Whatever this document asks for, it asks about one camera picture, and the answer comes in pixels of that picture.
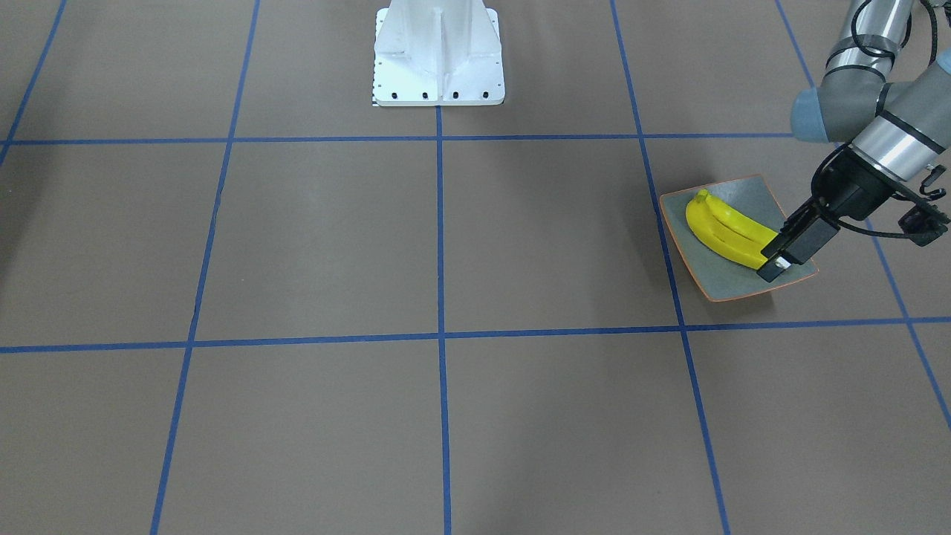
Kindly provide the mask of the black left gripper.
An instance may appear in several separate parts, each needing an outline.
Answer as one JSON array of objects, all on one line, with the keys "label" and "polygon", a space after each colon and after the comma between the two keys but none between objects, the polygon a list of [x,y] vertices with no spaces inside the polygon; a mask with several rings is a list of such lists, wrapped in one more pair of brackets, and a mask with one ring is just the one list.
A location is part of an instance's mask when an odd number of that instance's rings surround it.
[{"label": "black left gripper", "polygon": [[[897,182],[847,145],[833,150],[811,179],[813,204],[835,220],[846,217],[863,222],[896,194],[906,197]],[[796,211],[761,250],[765,263],[756,274],[763,281],[773,283],[789,268],[808,265],[840,230],[838,224],[821,215]]]}]

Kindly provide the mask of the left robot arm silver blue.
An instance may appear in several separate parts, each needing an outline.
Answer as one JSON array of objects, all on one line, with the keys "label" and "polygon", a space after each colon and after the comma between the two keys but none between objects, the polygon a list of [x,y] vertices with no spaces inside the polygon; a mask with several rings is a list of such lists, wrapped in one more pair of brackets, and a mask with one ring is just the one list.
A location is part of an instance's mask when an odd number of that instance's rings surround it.
[{"label": "left robot arm silver blue", "polygon": [[775,280],[803,265],[846,228],[859,233],[886,201],[912,204],[891,239],[927,246],[947,231],[949,217],[928,187],[937,167],[913,192],[908,183],[949,148],[949,51],[933,52],[912,82],[889,75],[910,33],[910,1],[853,1],[840,37],[828,55],[825,75],[799,94],[791,109],[796,139],[837,144],[811,179],[811,195],[763,248],[758,275]]}]

